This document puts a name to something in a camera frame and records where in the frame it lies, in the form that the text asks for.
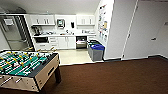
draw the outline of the microwave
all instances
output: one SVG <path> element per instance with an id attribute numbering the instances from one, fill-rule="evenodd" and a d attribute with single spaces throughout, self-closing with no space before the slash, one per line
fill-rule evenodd
<path id="1" fill-rule="evenodd" d="M 34 37 L 36 43 L 49 43 L 48 37 Z"/>

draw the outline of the trash can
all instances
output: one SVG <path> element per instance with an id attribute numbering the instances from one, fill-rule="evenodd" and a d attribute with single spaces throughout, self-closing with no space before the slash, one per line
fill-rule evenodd
<path id="1" fill-rule="evenodd" d="M 101 61 L 103 59 L 105 47 L 97 41 L 88 43 L 88 54 L 92 61 Z"/>

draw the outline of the tile floor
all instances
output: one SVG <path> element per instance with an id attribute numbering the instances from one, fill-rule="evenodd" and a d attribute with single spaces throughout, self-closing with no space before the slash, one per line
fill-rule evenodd
<path id="1" fill-rule="evenodd" d="M 94 63 L 90 59 L 87 49 L 57 50 L 56 52 L 59 54 L 60 66 Z"/>

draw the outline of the upper cabinet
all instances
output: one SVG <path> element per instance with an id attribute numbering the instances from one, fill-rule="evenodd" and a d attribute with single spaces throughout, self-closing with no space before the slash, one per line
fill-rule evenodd
<path id="1" fill-rule="evenodd" d="M 95 25 L 95 16 L 77 15 L 77 25 Z"/>
<path id="2" fill-rule="evenodd" d="M 32 25 L 55 25 L 53 15 L 30 15 Z"/>

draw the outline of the refrigerator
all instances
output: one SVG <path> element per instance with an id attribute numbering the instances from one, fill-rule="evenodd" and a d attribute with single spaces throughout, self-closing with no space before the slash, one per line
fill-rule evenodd
<path id="1" fill-rule="evenodd" d="M 0 29 L 11 50 L 33 47 L 24 15 L 0 15 Z"/>

